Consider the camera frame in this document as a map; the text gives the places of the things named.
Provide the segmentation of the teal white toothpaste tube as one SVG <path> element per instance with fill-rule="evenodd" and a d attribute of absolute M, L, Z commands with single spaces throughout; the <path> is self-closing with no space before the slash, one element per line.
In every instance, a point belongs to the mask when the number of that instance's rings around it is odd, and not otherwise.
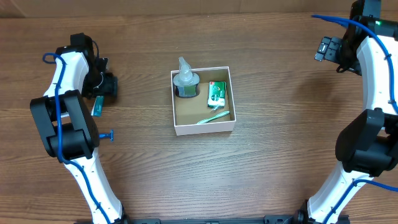
<path fill-rule="evenodd" d="M 97 96 L 95 99 L 93 109 L 91 111 L 91 115 L 94 117 L 101 117 L 103 104 L 104 104 L 104 96 Z"/>

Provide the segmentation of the blue disposable razor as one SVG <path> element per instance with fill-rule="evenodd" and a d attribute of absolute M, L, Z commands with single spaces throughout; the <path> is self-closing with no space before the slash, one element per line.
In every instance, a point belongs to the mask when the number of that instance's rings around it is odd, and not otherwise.
<path fill-rule="evenodd" d="M 111 142 L 114 141 L 114 130 L 112 129 L 109 133 L 101 133 L 99 135 L 100 139 L 109 139 Z"/>

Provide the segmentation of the green soap bar pack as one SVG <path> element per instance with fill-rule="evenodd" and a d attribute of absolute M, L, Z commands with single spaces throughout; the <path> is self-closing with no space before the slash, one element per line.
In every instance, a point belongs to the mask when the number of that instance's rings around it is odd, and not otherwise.
<path fill-rule="evenodd" d="M 226 104 L 226 82 L 209 82 L 207 105 L 213 111 L 224 108 Z"/>

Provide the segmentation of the green white toothbrush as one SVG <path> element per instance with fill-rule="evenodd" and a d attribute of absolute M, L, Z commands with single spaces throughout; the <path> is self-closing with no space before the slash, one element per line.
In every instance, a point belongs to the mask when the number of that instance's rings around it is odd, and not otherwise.
<path fill-rule="evenodd" d="M 230 111 L 224 111 L 224 112 L 221 112 L 221 113 L 218 113 L 218 114 L 214 115 L 213 117 L 210 117 L 210 118 L 207 118 L 207 119 L 203 119 L 203 120 L 197 122 L 197 124 L 209 123 L 210 121 L 213 121 L 213 120 L 216 120 L 216 119 L 220 119 L 220 118 L 225 117 L 225 116 L 227 116 L 229 114 L 230 114 Z"/>

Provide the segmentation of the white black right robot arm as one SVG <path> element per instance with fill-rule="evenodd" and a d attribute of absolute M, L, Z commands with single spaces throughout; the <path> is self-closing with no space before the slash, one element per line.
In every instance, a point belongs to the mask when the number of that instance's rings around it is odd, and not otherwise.
<path fill-rule="evenodd" d="M 343 38 L 324 37 L 315 60 L 338 64 L 363 81 L 363 112 L 340 132 L 337 163 L 320 190 L 289 223 L 349 223 L 341 212 L 366 184 L 397 165 L 397 23 L 381 19 L 379 0 L 355 1 L 349 18 L 320 16 L 346 28 Z"/>

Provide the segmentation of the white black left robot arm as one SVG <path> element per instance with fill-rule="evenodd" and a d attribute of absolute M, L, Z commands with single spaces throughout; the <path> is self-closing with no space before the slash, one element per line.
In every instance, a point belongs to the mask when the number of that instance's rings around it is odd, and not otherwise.
<path fill-rule="evenodd" d="M 84 33 L 72 34 L 70 45 L 51 56 L 56 66 L 52 82 L 30 111 L 47 154 L 58 159 L 75 178 L 91 211 L 93 223 L 129 223 L 124 206 L 114 194 L 102 168 L 100 134 L 84 100 L 116 98 L 118 79 L 108 71 L 108 58 L 99 56 L 97 43 Z"/>

